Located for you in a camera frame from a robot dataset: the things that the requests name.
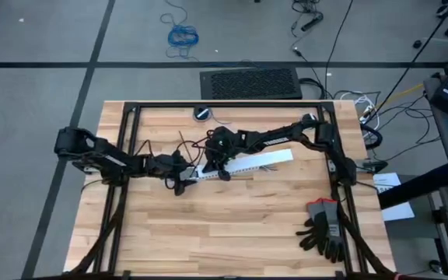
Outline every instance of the black metal frame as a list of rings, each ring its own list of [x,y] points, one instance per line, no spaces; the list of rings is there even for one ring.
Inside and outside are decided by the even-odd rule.
[[[230,102],[213,102],[213,101],[204,101],[204,102],[148,102],[148,103],[138,103],[138,102],[126,102],[124,104],[124,109],[122,111],[122,120],[121,126],[119,130],[119,135],[117,138],[117,147],[119,149],[123,148],[124,145],[124,137],[125,132],[127,130],[127,123],[130,113],[134,113],[134,119],[131,128],[131,137],[128,143],[128,154],[130,156],[133,155],[136,143],[136,136],[138,132],[139,121],[141,117],[142,108],[150,108],[150,107],[194,107],[195,105],[206,105],[208,107],[302,107],[302,108],[314,108],[317,110],[317,116],[319,121],[324,121],[324,113],[328,113],[330,117],[330,122],[336,127],[336,131],[338,131],[338,123],[336,120],[336,114],[334,112],[334,104],[332,102],[261,102],[261,101],[230,101]],[[329,169],[328,158],[326,160],[327,168]],[[333,177],[329,176],[331,186],[337,184],[337,182],[333,181]],[[121,186],[121,195],[119,197],[119,201],[117,204],[117,209],[115,213],[110,218],[112,207],[114,203],[114,195],[115,188],[109,186],[107,192],[107,198],[105,203],[105,208],[103,210],[103,218],[101,223],[100,236],[98,237],[98,241],[94,246],[98,245],[97,249],[93,255],[94,257],[94,265],[93,265],[93,273],[97,274],[101,272],[101,264],[103,262],[103,246],[107,240],[107,237],[110,235],[112,229],[114,228],[114,237],[113,243],[111,246],[110,257],[107,265],[107,274],[113,275],[115,272],[115,266],[117,264],[117,256],[119,245],[121,241],[121,230],[122,230],[122,222],[125,213],[125,204],[127,201],[128,194],[128,178],[126,178],[126,183]],[[355,225],[358,232],[359,223],[357,219],[357,213],[355,210],[355,202],[352,196],[352,189],[350,186],[345,186],[345,195],[347,201],[347,209],[350,216],[351,221]],[[341,231],[342,237],[344,239],[345,246],[345,273],[353,272],[352,261],[350,258],[349,248],[348,248],[348,240],[345,230]],[[366,259],[362,255],[362,251],[357,248],[357,258],[359,261],[360,271],[362,273],[368,273]],[[130,277],[132,279],[139,278],[144,279],[146,277]],[[185,277],[157,277],[163,279],[183,279]],[[222,279],[222,277],[191,277],[201,279]],[[249,278],[249,279],[262,279],[267,277],[240,277],[240,278]],[[285,277],[285,278],[295,278],[295,279],[309,279],[309,280],[331,280],[334,277]]]

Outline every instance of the glove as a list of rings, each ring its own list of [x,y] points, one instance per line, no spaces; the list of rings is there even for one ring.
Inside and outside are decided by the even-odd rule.
[[[307,210],[309,211],[310,219],[305,221],[303,225],[310,227],[310,229],[296,232],[297,236],[306,235],[299,245],[304,250],[310,250],[317,245],[317,250],[322,255],[327,241],[327,220],[322,199],[319,198],[314,202],[307,203]]]
[[[324,251],[326,259],[331,259],[332,263],[343,261],[345,250],[343,239],[340,234],[340,222],[338,221],[338,203],[334,200],[323,200],[324,212],[327,220],[327,246]]]

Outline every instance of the wooden table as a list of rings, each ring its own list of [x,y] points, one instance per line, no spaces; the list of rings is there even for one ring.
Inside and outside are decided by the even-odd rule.
[[[365,159],[353,102],[335,101],[334,105],[346,156]],[[114,145],[123,106],[121,101],[107,101],[101,114],[97,135]],[[279,128],[298,121],[307,112],[315,110],[214,109],[215,117],[230,122],[226,126],[233,131]],[[191,108],[145,108],[141,111],[136,150],[150,139],[155,154],[170,154],[181,142],[178,131],[186,140],[198,140],[219,125],[214,120],[194,121]],[[333,276],[335,271],[343,271],[343,263],[332,264],[316,250],[303,251],[298,245],[301,239],[295,236],[308,218],[306,202],[330,197],[324,154],[292,142],[267,151],[285,148],[292,149],[295,159],[277,164],[277,171],[244,173],[230,182],[203,181],[188,187],[180,197],[167,190],[161,180],[131,180],[116,274],[131,270],[133,275]],[[189,159],[184,149],[181,152]],[[197,151],[190,153],[195,157]],[[88,176],[86,183],[98,178]],[[373,183],[367,174],[359,174],[358,180]],[[376,192],[362,185],[352,191],[362,236],[381,261],[394,270]],[[98,237],[106,193],[107,187],[99,183],[83,191],[65,270],[75,267]],[[357,271],[357,257],[350,245]]]

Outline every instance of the blue cable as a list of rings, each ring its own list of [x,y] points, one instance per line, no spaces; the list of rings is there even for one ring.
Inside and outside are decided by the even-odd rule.
[[[170,30],[169,36],[167,37],[167,41],[170,47],[166,49],[165,55],[168,58],[193,58],[198,61],[197,58],[191,57],[189,55],[190,49],[198,44],[198,40],[200,39],[200,37],[198,36],[198,32],[194,26],[182,25],[182,23],[184,23],[187,19],[186,9],[181,6],[172,4],[171,2],[169,2],[169,0],[165,0],[165,3],[167,5],[173,6],[174,8],[182,9],[184,12],[184,19],[179,23],[175,22],[172,13],[167,12],[160,16],[160,22],[172,25],[172,29]],[[169,51],[171,49],[177,49],[178,54],[169,55]]]

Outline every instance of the wire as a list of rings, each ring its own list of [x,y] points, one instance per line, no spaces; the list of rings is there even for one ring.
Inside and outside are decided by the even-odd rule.
[[[81,193],[82,193],[82,192],[86,189],[86,187],[89,186],[90,184],[98,183],[98,182],[101,182],[101,181],[102,181],[102,179],[98,179],[98,180],[90,181],[89,183],[87,183],[87,184],[85,184],[84,186],[82,186]]]
[[[345,24],[345,20],[347,19],[348,13],[350,12],[350,9],[352,8],[352,3],[354,0],[350,0],[350,4],[348,4],[347,12],[345,12],[345,16],[343,17],[343,20],[341,21],[340,28],[338,28],[338,32],[336,33],[336,37],[334,38],[333,47],[331,48],[331,53],[329,58],[326,62],[326,68],[324,69],[324,88],[327,90],[327,69],[330,64],[331,57],[333,56],[334,49],[336,48],[336,43],[338,42],[338,37],[340,36],[341,29],[343,28],[343,25]]]
[[[394,94],[392,97],[390,97],[389,99],[388,99],[388,101],[387,101],[387,103],[388,102],[391,102],[391,101],[393,101],[393,100],[396,100],[396,99],[399,99],[399,98],[401,98],[401,97],[403,97],[403,96],[406,96],[406,95],[408,95],[409,93],[413,93],[414,91],[416,91],[416,90],[418,90],[418,89],[421,89],[423,87],[423,84],[421,83],[421,84],[419,84],[419,85],[416,85],[416,86],[413,86],[413,87],[411,87],[410,89],[407,89],[407,90],[405,90],[405,91],[403,91],[403,92],[401,92],[401,93],[397,93],[397,94]],[[380,108],[383,104],[381,104],[381,103],[378,103],[377,101],[375,102],[376,103],[376,107],[377,108]]]
[[[356,166],[356,167],[359,168],[359,169],[365,170],[365,171],[367,171],[368,173],[374,173],[374,171],[371,170],[371,169],[369,169],[369,168],[365,168],[365,167],[362,167],[362,166]]]
[[[326,91],[324,90],[323,84],[321,84],[320,82],[318,82],[312,78],[301,78],[301,79],[299,79],[299,84],[300,85],[316,86],[317,88],[320,89],[319,99],[320,100],[326,99]]]
[[[141,150],[143,149],[143,147],[145,146],[146,143],[148,143],[149,154],[153,156],[152,142],[149,141],[149,140],[145,140],[145,141],[141,144],[141,147],[139,147],[138,151],[134,154],[135,156],[137,156],[137,155],[139,154],[139,152],[141,152]]]
[[[190,49],[198,44],[198,32],[194,26],[182,25],[187,20],[187,10],[182,6],[172,4],[169,0],[165,0],[165,3],[184,12],[184,19],[179,23],[176,23],[174,15],[170,12],[160,15],[161,23],[172,25],[172,29],[167,37],[170,47],[165,50],[165,55],[168,58],[193,58],[199,61],[197,58],[190,56]],[[169,54],[169,51],[172,49],[177,50],[177,54]]]
[[[440,21],[439,24],[436,25],[435,29],[432,31],[432,33],[430,34],[430,36],[428,37],[428,39],[426,39],[426,42],[423,44],[421,50],[418,51],[418,53],[414,56],[414,58],[412,59],[411,63],[416,62],[416,60],[418,59],[419,55],[425,50],[426,46],[428,45],[428,43],[430,42],[430,40],[433,38],[433,36],[435,36],[435,33],[439,30],[439,28],[442,26],[442,24],[445,22],[445,19],[447,18],[447,16],[444,16]],[[381,107],[383,105],[385,105],[386,102],[388,102],[388,100],[390,99],[390,97],[392,96],[392,94],[394,94],[395,89],[398,87],[398,85],[401,84],[402,80],[404,79],[404,77],[407,75],[407,73],[409,72],[409,70],[411,69],[411,67],[407,67],[404,71],[404,73],[402,73],[402,76],[397,80],[397,82],[395,83],[395,86],[392,88],[392,90],[390,91],[390,93],[387,95],[387,97],[383,100],[383,102],[378,106],[378,108],[376,109],[376,112],[373,116],[369,117],[369,121],[371,121],[374,116],[376,115],[376,113],[378,113],[378,111],[381,109]]]
[[[187,148],[186,141],[184,140],[183,134],[182,134],[180,131],[179,131],[179,136],[180,136],[180,140],[182,141],[182,144],[184,144],[184,148],[186,149],[187,156],[190,157],[190,161],[193,161],[193,159],[191,158],[190,150]]]
[[[371,108],[374,108],[374,103],[371,101],[371,99],[364,93],[361,92],[352,92],[352,91],[347,91],[346,93],[343,93],[340,96],[340,100],[343,100],[343,98],[349,94],[358,94],[358,95],[362,95],[361,97],[359,97],[357,100],[355,100],[355,104],[360,104],[360,103],[368,103],[370,105]],[[377,115],[376,118],[376,126],[373,128],[373,130],[376,130],[378,127],[380,126],[380,116],[379,114]],[[364,134],[363,138],[368,137],[369,135],[371,135],[371,132],[368,132],[366,134]]]
[[[336,93],[334,93],[333,95],[333,99],[336,99],[336,97],[338,96],[338,94],[340,93],[351,93],[351,94],[355,94],[355,95],[372,95],[372,94],[377,94],[380,95],[381,91],[376,91],[376,92],[360,92],[360,91],[353,91],[353,90],[346,90],[346,89],[342,89],[342,90],[338,90]]]
[[[219,121],[219,120],[217,119],[217,117],[215,117],[215,115],[214,115],[214,111],[213,111],[213,110],[210,110],[209,113],[210,113],[211,117],[214,119],[214,121],[217,122],[218,124],[222,124],[222,125],[231,124],[230,121],[228,121],[228,122],[225,122],[225,121]]]
[[[366,145],[366,149],[376,149],[378,148],[381,143],[383,142],[383,136],[381,135],[381,133],[379,133],[378,131],[372,129],[369,125],[366,124],[360,124],[361,126],[361,131],[367,131],[369,134],[369,140],[373,140],[373,135],[376,136],[376,141],[374,142],[370,142],[370,143],[366,143],[364,142],[364,144]]]
[[[423,272],[428,272],[428,271],[431,271],[431,270],[432,270],[431,268],[428,268],[428,269],[426,269],[426,270],[424,270],[424,271],[418,271],[418,272],[413,272],[413,273],[407,273],[407,274],[404,274],[404,275],[411,276],[411,275],[416,275],[416,274],[420,274],[420,273],[423,273]]]
[[[409,148],[407,148],[407,149],[405,149],[405,150],[403,150],[403,151],[397,153],[397,154],[394,155],[394,156],[391,156],[391,157],[388,158],[388,159],[378,159],[376,152],[373,150],[373,155],[374,155],[374,159],[375,159],[375,160],[378,160],[378,161],[380,161],[380,162],[388,162],[388,161],[390,161],[390,160],[392,160],[392,159],[395,159],[396,157],[398,157],[398,156],[404,154],[404,153],[407,152],[407,151],[410,151],[410,150],[412,150],[412,149],[418,148],[418,147],[421,146],[421,145],[425,145],[425,144],[429,144],[429,143],[437,142],[437,141],[440,140],[440,137],[438,136],[438,137],[435,137],[435,138],[430,139],[430,140],[427,140],[427,141],[422,141],[422,140],[428,135],[428,133],[429,133],[429,131],[430,131],[430,127],[431,127],[431,126],[430,126],[430,123],[429,123],[429,121],[428,121],[428,118],[431,117],[431,116],[429,116],[429,115],[428,115],[428,116],[425,115],[424,113],[422,113],[422,111],[429,111],[429,109],[413,109],[413,108],[411,108],[411,107],[414,106],[414,105],[415,105],[420,99],[422,99],[423,97],[424,97],[424,96],[420,96],[419,98],[417,98],[416,100],[414,100],[414,101],[412,101],[412,102],[406,102],[406,103],[409,103],[409,105],[406,106],[406,107],[402,106],[402,105],[406,104],[406,103],[403,103],[403,104],[400,104],[400,105],[398,105],[398,106],[388,108],[388,109],[386,109],[384,112],[381,113],[381,114],[385,114],[385,113],[387,113],[387,112],[389,112],[389,111],[391,111],[391,110],[394,110],[394,109],[401,109],[401,110],[400,110],[399,112],[397,112],[397,113],[396,113],[390,120],[388,120],[385,124],[383,124],[383,125],[380,127],[380,129],[379,129],[378,131],[380,131],[380,130],[383,129],[385,126],[387,126],[387,125],[388,125],[393,119],[395,119],[399,114],[401,114],[401,113],[403,113],[403,112],[406,112],[406,111],[412,111],[412,112],[415,112],[415,113],[417,113],[417,114],[420,114],[420,115],[421,115],[420,117],[416,117],[416,116],[410,116],[410,117],[413,117],[413,118],[419,118],[419,119],[424,119],[424,120],[426,121],[426,130],[425,130],[425,133],[423,134],[423,136],[421,136],[421,137],[415,142],[415,145],[413,145],[413,146],[411,146],[411,147],[409,147]]]
[[[313,15],[313,19],[311,20],[311,22],[313,22],[315,19],[322,20],[324,18],[323,13],[317,11],[316,4],[319,2],[320,2],[320,0],[293,0],[292,10],[299,13],[299,17],[292,23],[292,26],[290,27],[290,31],[295,38],[298,38],[298,36],[296,36],[296,34],[294,32],[295,28],[298,26],[298,22],[300,21],[300,19],[302,19],[303,15],[306,15],[306,14]],[[298,43],[300,40],[302,40],[304,37],[305,37],[305,34],[303,36],[301,36],[300,39],[295,42],[295,44]]]
[[[309,62],[309,61],[303,56],[303,54],[302,54],[300,51],[298,51],[298,49],[295,48],[295,49],[293,49],[293,50],[294,50],[295,54],[298,55],[298,56],[300,56],[305,62],[307,62],[307,63]],[[310,69],[312,70],[312,72],[313,72],[314,75],[316,76],[316,80],[317,80],[317,81],[314,81],[314,80],[311,79],[311,78],[302,78],[302,79],[299,80],[299,82],[300,82],[300,83],[310,84],[310,85],[313,85],[313,86],[317,86],[317,87],[320,89],[320,97],[319,97],[320,100],[325,100],[325,99],[326,99],[326,94],[328,94],[328,96],[329,96],[331,99],[334,99],[333,96],[331,95],[331,93],[329,93],[329,92],[323,87],[323,84],[320,82],[320,79],[319,79],[319,76],[317,75],[316,70],[315,70],[312,66],[310,66]]]
[[[361,184],[362,186],[370,187],[370,188],[375,189],[376,191],[378,191],[378,188],[373,186],[372,184],[366,184],[366,183],[363,183],[363,182],[360,182],[360,181],[356,181],[356,183],[357,184]]]
[[[403,153],[405,153],[405,152],[407,152],[407,151],[410,151],[410,150],[412,150],[412,149],[414,149],[414,148],[418,148],[418,147],[421,146],[421,145],[425,145],[425,144],[429,144],[429,143],[437,142],[437,141],[439,141],[439,140],[440,140],[440,137],[437,137],[437,138],[434,138],[434,139],[432,139],[432,140],[428,140],[427,142],[422,142],[422,143],[419,143],[419,144],[417,144],[417,145],[413,145],[412,147],[409,147],[409,148],[405,149],[404,151],[399,152],[397,155],[392,156],[392,157],[390,157],[390,158],[388,158],[388,159],[377,159],[376,157],[374,157],[374,159],[376,159],[376,160],[378,160],[378,161],[382,161],[382,162],[388,162],[388,161],[390,161],[390,160],[392,160],[392,159],[395,159],[396,157],[402,155]]]

